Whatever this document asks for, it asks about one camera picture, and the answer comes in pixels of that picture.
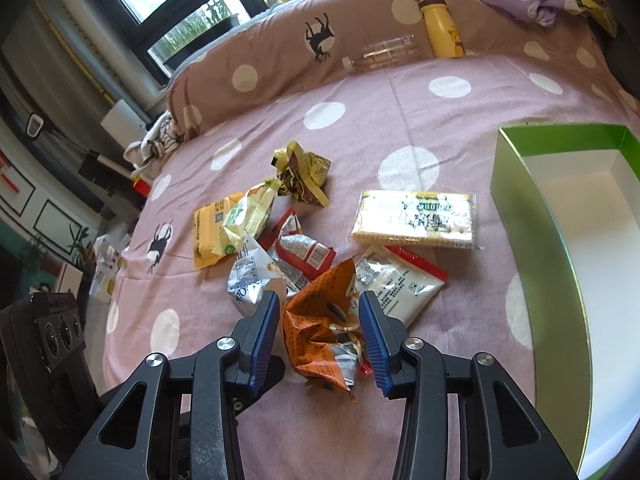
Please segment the orange snack bag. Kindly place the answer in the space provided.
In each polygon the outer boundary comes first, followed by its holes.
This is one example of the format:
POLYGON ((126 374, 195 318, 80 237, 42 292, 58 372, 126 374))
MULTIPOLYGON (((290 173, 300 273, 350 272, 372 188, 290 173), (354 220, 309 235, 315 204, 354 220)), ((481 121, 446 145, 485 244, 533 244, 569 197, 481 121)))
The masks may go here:
POLYGON ((352 391, 363 359, 356 299, 355 263, 347 259, 286 302, 281 327, 295 373, 323 388, 352 391))

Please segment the yellow brown wrapper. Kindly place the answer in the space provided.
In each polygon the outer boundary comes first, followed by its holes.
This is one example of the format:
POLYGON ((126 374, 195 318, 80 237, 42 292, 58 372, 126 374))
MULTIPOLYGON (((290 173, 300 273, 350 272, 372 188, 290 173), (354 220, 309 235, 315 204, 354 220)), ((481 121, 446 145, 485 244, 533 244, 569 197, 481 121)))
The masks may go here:
POLYGON ((322 190, 331 167, 329 159, 291 141, 285 148, 273 152, 271 166, 276 168, 281 181, 280 196, 292 196, 302 204, 329 205, 328 196, 322 190))

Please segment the orange-yellow bread packet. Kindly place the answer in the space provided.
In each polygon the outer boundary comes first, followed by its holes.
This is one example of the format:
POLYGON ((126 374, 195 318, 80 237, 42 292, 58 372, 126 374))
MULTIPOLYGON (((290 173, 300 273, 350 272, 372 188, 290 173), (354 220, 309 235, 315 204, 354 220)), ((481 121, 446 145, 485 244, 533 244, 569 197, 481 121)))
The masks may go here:
POLYGON ((229 212, 242 197, 242 193, 232 193, 194 212, 193 262, 195 269, 213 266, 229 255, 227 247, 230 242, 228 236, 221 233, 221 229, 229 212))

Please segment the clear plastic bottle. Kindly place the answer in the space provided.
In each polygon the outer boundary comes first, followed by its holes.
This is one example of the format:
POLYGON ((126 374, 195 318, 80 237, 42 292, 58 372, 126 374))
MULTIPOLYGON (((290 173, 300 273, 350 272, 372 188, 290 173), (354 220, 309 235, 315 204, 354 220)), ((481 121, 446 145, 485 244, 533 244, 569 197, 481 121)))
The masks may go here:
POLYGON ((360 53, 342 58, 347 73, 373 72, 420 60, 420 49, 412 35, 371 44, 360 53))

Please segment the white red-edged snack packet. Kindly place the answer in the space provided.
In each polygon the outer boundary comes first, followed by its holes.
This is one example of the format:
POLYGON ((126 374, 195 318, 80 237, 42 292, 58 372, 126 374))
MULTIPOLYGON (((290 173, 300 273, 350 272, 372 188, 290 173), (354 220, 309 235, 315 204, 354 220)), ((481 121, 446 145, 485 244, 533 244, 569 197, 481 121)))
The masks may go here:
POLYGON ((370 290, 383 312, 409 327, 448 281, 448 274, 410 250, 370 246, 355 263, 355 286, 370 290))

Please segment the silver white snack bag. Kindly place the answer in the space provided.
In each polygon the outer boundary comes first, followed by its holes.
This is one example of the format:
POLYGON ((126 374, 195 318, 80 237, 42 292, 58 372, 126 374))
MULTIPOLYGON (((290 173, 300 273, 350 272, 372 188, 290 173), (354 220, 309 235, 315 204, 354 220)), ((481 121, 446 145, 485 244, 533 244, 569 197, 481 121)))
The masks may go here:
POLYGON ((281 307, 286 300, 285 275, 254 236, 246 234, 231 267, 227 290, 243 316, 254 315, 266 292, 274 292, 281 307))

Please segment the red fries box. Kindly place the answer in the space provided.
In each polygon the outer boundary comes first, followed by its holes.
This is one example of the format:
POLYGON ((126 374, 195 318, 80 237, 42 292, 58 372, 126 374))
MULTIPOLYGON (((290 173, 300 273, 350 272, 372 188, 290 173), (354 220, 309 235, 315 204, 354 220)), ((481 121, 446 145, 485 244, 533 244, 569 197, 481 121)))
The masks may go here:
POLYGON ((139 195, 144 198, 147 198, 151 193, 151 185, 149 185, 149 183, 140 176, 134 177, 132 179, 132 187, 139 195))

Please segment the cracker pack green label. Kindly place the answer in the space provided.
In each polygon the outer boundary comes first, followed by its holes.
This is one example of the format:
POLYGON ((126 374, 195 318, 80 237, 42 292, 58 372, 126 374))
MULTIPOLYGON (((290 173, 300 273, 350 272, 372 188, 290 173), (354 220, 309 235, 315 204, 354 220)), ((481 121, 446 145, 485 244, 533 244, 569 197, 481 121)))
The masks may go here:
POLYGON ((471 194, 369 190, 350 234, 363 244, 475 249, 476 225, 471 194))

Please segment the striped white cloth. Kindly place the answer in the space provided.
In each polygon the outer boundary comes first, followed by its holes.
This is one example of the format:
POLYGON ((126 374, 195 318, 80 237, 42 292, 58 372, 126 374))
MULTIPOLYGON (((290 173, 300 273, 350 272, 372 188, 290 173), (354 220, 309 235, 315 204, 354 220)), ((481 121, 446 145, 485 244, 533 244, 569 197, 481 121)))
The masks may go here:
POLYGON ((124 151, 124 159, 134 166, 131 177, 149 182, 155 180, 183 141, 184 134, 178 128, 171 111, 165 110, 143 139, 130 143, 124 151))

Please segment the red snack packet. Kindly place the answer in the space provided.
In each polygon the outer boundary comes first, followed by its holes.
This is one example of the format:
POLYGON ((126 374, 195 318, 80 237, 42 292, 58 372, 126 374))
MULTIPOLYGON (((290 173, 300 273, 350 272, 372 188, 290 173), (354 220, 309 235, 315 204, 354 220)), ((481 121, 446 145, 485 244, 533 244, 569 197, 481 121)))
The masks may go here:
POLYGON ((335 250, 303 232, 293 207, 288 208, 259 243, 284 273, 288 288, 299 292, 329 270, 335 250))

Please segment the green white cardboard box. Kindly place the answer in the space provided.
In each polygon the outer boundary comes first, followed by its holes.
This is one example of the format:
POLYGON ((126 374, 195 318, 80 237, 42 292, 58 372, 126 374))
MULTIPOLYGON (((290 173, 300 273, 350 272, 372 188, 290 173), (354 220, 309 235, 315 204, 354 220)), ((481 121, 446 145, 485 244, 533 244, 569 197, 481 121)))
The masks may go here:
POLYGON ((605 124, 498 133, 490 192, 526 299, 537 410, 580 478, 639 426, 639 142, 605 124))

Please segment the pale green snack bag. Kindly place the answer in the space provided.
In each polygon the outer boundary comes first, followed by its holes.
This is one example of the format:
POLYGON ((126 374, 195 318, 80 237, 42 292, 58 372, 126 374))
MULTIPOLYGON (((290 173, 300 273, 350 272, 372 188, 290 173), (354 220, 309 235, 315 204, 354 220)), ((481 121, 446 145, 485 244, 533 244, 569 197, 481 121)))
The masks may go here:
POLYGON ((257 238, 270 217, 272 204, 282 182, 278 178, 267 179, 250 188, 224 215, 219 227, 213 251, 228 256, 237 252, 250 235, 257 238))

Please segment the yellow bear bottle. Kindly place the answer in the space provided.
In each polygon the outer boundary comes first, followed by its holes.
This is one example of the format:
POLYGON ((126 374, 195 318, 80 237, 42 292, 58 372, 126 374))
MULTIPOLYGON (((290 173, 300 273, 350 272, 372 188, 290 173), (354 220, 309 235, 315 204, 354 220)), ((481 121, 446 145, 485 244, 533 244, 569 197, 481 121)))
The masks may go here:
POLYGON ((446 0, 420 0, 426 34, 435 58, 463 58, 465 48, 446 0))

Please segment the brown polka dot bolster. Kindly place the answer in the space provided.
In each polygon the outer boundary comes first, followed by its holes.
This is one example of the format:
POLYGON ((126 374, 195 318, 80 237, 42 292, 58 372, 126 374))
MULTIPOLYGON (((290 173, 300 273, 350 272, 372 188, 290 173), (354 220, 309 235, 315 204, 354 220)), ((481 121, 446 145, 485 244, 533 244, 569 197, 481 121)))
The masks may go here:
MULTIPOLYGON (((201 48, 174 73, 167 107, 188 138, 284 96, 346 75, 342 58, 379 41, 412 35, 431 58, 419 0, 294 0, 201 48)), ((524 23, 480 0, 446 0, 469 52, 523 50, 595 70, 602 55, 584 12, 554 24, 524 23)))

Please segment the pink polka dot sheet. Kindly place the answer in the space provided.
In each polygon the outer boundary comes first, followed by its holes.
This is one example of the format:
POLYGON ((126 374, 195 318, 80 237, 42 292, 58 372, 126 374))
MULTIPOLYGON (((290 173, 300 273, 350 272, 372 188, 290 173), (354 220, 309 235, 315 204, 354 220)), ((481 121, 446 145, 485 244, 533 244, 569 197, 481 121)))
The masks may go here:
POLYGON ((103 358, 109 386, 151 352, 187 356, 239 319, 226 289, 229 263, 194 268, 198 207, 264 180, 289 140, 326 156, 329 206, 300 208, 306 234, 340 259, 367 190, 471 193, 475 249, 432 249, 450 274, 411 326, 455 356, 493 353, 536 400, 532 330, 518 266, 490 192, 499 131, 510 126, 605 124, 639 132, 639 103, 602 67, 524 54, 473 55, 334 84, 258 107, 186 142, 156 180, 119 272, 103 358))

